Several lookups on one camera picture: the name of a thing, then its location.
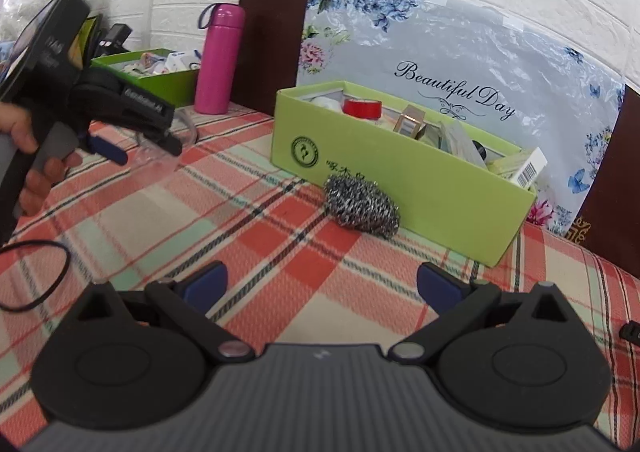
human hand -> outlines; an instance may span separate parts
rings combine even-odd
[[[0,103],[0,132],[10,134],[15,146],[25,154],[33,154],[38,149],[31,132],[31,114],[22,107]],[[44,165],[43,174],[29,170],[19,199],[24,215],[36,215],[42,209],[51,187],[65,178],[67,167],[76,167],[81,163],[82,157],[74,152],[65,161],[49,159]]]

plaid tablecloth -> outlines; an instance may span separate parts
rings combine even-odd
[[[61,287],[29,313],[0,313],[0,431],[24,443],[44,424],[29,387],[33,361],[56,323],[91,281],[142,288],[226,263],[227,295],[212,320],[261,350],[266,342],[379,342],[383,348],[429,323],[415,273],[426,260],[464,280],[529,291],[556,282],[614,371],[597,426],[622,447],[638,436],[640,350],[618,337],[640,319],[638,281],[548,231],[524,225],[500,264],[488,269],[401,230],[385,242],[339,228],[317,187],[269,162],[273,119],[233,106],[199,116],[200,141],[168,179],[154,181],[98,157],[51,193],[44,213],[21,222],[18,239],[55,239],[73,253]],[[113,128],[94,127],[135,155]],[[0,258],[0,301],[31,298],[60,263],[39,253]]]

small cardboard box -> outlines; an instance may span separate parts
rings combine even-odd
[[[493,266],[511,244],[536,194],[478,166],[367,121],[316,106],[303,97],[341,89],[402,111],[425,111],[430,123],[453,118],[349,82],[278,92],[271,162],[316,185],[331,173],[375,181],[398,205],[401,225],[430,241]],[[502,155],[520,148],[463,124],[471,139]]]
[[[145,78],[136,78],[126,72],[114,69],[111,66],[121,64],[123,62],[135,62],[140,59],[144,53],[155,53],[161,56],[167,56],[173,51],[167,49],[149,49],[146,51],[136,51],[134,53],[112,54],[111,56],[102,56],[94,58],[91,61],[92,66],[106,67],[114,70],[118,75],[133,85],[148,90],[152,94],[171,103],[175,108],[193,105],[196,95],[196,84],[198,82],[199,70],[184,70],[181,72],[168,72],[167,74],[158,74],[157,76],[146,76]]]

barcode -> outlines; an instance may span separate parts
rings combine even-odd
[[[415,127],[415,123],[409,119],[403,119],[402,123],[400,124],[400,130],[398,131],[399,134],[402,134],[403,136],[409,136],[411,137],[411,135],[414,133],[414,127]]]
[[[522,171],[522,173],[518,176],[518,184],[523,187],[526,188],[526,186],[533,180],[533,178],[536,176],[538,172],[536,171],[536,168],[533,166],[533,163],[529,163],[524,170]]]

ridged gray surface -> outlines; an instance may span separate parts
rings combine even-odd
[[[444,402],[427,374],[376,346],[272,345],[221,368],[176,416],[126,432],[54,423],[26,452],[614,452],[589,428],[522,437]]]

